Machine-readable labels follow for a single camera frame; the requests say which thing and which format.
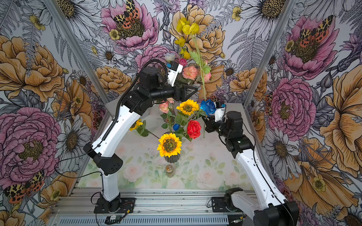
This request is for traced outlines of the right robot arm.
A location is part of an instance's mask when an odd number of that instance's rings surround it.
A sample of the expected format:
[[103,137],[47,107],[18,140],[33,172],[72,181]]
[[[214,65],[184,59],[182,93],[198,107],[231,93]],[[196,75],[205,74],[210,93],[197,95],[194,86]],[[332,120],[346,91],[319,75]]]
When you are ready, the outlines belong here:
[[256,226],[295,226],[299,207],[295,201],[290,202],[285,198],[267,174],[255,145],[244,134],[242,114],[229,111],[220,119],[214,116],[204,116],[202,119],[208,133],[217,132],[219,138],[224,138],[224,145],[245,169],[256,194],[253,199],[241,188],[229,189],[225,193],[227,207],[241,210]]

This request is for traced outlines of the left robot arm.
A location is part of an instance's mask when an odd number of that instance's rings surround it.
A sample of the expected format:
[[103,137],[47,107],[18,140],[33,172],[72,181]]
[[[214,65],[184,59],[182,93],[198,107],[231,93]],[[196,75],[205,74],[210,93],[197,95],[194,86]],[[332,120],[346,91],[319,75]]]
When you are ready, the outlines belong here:
[[84,151],[94,161],[102,176],[102,192],[95,204],[94,213],[121,213],[133,208],[135,201],[123,201],[118,189],[117,173],[123,160],[116,155],[116,148],[131,126],[154,102],[168,98],[186,101],[198,91],[196,87],[175,84],[182,70],[182,65],[167,64],[167,78],[164,78],[156,67],[142,68],[135,79],[137,84],[119,99],[115,117],[106,130],[92,144],[84,146]]

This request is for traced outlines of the yellow ranunculus flower stem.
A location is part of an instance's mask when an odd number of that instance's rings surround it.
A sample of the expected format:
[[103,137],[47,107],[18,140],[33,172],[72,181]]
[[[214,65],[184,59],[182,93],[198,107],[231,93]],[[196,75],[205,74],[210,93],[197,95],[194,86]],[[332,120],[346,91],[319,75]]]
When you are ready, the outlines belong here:
[[200,47],[197,43],[197,34],[199,32],[199,25],[196,23],[191,24],[187,19],[181,18],[177,22],[176,31],[190,37],[195,45],[196,50],[195,51],[190,50],[188,52],[191,58],[194,60],[194,62],[200,67],[201,76],[202,76],[203,96],[204,100],[206,101],[206,87],[205,87],[206,82],[204,81],[204,73],[209,73],[209,71],[206,70],[206,66],[204,65],[205,60],[202,58]]

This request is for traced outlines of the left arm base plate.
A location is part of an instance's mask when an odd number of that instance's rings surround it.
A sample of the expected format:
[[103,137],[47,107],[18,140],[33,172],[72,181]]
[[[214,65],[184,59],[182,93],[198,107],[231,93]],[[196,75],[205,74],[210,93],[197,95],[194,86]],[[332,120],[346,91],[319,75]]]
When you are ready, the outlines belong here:
[[94,209],[95,214],[110,214],[110,213],[133,213],[135,207],[135,198],[116,198],[113,201],[107,201],[103,197],[97,200]]

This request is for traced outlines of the sunflower stem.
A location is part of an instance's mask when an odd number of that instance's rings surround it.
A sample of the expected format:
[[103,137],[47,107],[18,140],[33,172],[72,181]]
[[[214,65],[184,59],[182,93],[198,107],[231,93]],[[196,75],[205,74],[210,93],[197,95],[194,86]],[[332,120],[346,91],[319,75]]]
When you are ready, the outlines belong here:
[[138,119],[130,128],[129,131],[136,131],[141,137],[147,137],[149,135],[154,136],[157,139],[160,139],[157,135],[149,131],[147,128],[146,120]]

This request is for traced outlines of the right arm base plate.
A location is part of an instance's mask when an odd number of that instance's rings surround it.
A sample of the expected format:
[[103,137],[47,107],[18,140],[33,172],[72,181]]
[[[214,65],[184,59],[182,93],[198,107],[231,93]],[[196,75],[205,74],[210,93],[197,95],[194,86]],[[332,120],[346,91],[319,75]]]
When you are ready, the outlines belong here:
[[242,212],[240,209],[235,209],[232,207],[228,207],[225,199],[223,197],[212,197],[211,198],[211,209],[216,213],[226,213],[226,212]]

